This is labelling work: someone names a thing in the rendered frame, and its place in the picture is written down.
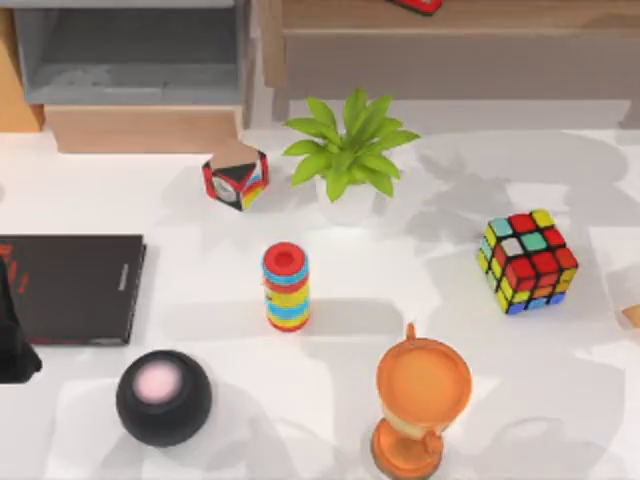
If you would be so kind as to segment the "stack of coloured rings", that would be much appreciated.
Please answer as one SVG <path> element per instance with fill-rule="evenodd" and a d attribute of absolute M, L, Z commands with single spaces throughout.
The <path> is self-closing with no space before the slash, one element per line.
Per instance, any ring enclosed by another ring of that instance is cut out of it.
<path fill-rule="evenodd" d="M 271 245 L 262 259 L 266 315 L 282 332 L 303 328 L 310 318 L 309 262 L 305 251 L 291 242 Z"/>

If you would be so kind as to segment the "green plant in white pot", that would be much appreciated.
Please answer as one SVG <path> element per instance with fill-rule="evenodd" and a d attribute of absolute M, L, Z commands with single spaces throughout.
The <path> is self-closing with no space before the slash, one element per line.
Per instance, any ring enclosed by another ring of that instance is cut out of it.
<path fill-rule="evenodd" d="M 310 115 L 284 122 L 307 136 L 283 152 L 299 159 L 291 184 L 312 181 L 321 213 L 334 224 L 359 223 L 372 211 L 378 193 L 394 195 L 394 182 L 401 173 L 389 152 L 420 135 L 388 115 L 391 101 L 388 95 L 369 99 L 364 89 L 357 88 L 344 103 L 339 125 L 325 101 L 309 97 Z"/>

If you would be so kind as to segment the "small red and black cube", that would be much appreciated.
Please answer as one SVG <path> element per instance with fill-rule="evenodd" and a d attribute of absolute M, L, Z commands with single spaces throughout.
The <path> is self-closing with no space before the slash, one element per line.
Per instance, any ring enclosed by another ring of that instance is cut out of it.
<path fill-rule="evenodd" d="M 267 155 L 253 147 L 227 151 L 230 162 L 212 156 L 202 167 L 205 192 L 237 211 L 246 211 L 269 184 Z"/>

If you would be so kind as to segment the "orange trophy cup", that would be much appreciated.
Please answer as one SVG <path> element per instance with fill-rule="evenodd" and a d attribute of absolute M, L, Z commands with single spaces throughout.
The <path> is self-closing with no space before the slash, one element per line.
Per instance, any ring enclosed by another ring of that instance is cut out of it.
<path fill-rule="evenodd" d="M 428 480 L 443 457 L 443 432 L 469 402 L 467 363 L 449 345 L 417 336 L 410 323 L 382 356 L 376 387 L 383 417 L 370 441 L 375 465 L 390 480 Z"/>

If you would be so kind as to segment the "pale wooden drawer front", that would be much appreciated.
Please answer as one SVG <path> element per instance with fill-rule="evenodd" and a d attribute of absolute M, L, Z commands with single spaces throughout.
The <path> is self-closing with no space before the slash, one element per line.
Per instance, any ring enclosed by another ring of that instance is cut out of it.
<path fill-rule="evenodd" d="M 240 105 L 53 105 L 46 123 L 61 153 L 211 153 L 239 138 Z"/>

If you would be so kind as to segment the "multicoloured puzzle cube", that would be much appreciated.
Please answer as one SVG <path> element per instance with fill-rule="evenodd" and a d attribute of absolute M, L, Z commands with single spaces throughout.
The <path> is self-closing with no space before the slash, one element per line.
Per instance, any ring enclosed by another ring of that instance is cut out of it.
<path fill-rule="evenodd" d="M 476 261 L 507 315 L 562 303 L 579 268 L 545 209 L 490 220 Z"/>

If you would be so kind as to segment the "black round speaker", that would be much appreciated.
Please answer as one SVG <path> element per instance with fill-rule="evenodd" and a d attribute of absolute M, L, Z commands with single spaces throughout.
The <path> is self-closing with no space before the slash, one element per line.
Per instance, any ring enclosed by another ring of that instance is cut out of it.
<path fill-rule="evenodd" d="M 173 447 L 192 438 L 205 424 L 213 403 L 211 382 L 191 356 L 153 350 L 122 374 L 116 410 L 124 429 L 139 442 Z"/>

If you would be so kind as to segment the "wooden open shelf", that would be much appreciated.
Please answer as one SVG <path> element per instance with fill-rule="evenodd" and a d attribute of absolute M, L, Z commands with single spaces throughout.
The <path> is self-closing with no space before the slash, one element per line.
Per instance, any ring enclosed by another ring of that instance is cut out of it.
<path fill-rule="evenodd" d="M 256 0 L 253 121 L 356 86 L 435 103 L 440 123 L 640 130 L 640 0 Z"/>

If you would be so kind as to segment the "black book with red print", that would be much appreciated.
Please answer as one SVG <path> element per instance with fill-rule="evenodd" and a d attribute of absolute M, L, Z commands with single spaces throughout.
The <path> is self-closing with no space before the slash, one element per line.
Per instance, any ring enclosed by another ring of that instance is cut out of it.
<path fill-rule="evenodd" d="M 141 235 L 0 235 L 26 338 L 36 345 L 126 345 L 146 255 Z"/>

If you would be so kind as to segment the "red and black object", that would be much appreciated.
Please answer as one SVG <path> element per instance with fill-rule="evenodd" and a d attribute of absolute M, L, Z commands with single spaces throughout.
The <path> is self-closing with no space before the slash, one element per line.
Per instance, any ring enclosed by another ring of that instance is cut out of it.
<path fill-rule="evenodd" d="M 423 16 L 434 15 L 441 7 L 443 0 L 386 0 L 405 10 Z"/>

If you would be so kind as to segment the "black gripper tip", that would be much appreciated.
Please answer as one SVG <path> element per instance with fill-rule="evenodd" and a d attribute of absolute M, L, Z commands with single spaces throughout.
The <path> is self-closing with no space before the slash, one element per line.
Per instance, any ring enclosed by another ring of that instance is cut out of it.
<path fill-rule="evenodd" d="M 15 312 L 7 267 L 0 257 L 0 384 L 26 383 L 41 369 L 42 361 Z"/>

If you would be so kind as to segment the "orange wooden cupboard side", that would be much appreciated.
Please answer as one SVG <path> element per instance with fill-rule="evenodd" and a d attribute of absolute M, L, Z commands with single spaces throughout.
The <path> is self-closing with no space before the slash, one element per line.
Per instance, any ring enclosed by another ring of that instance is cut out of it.
<path fill-rule="evenodd" d="M 43 106 L 24 97 L 13 12 L 0 8 L 0 133 L 36 133 L 43 124 Z"/>

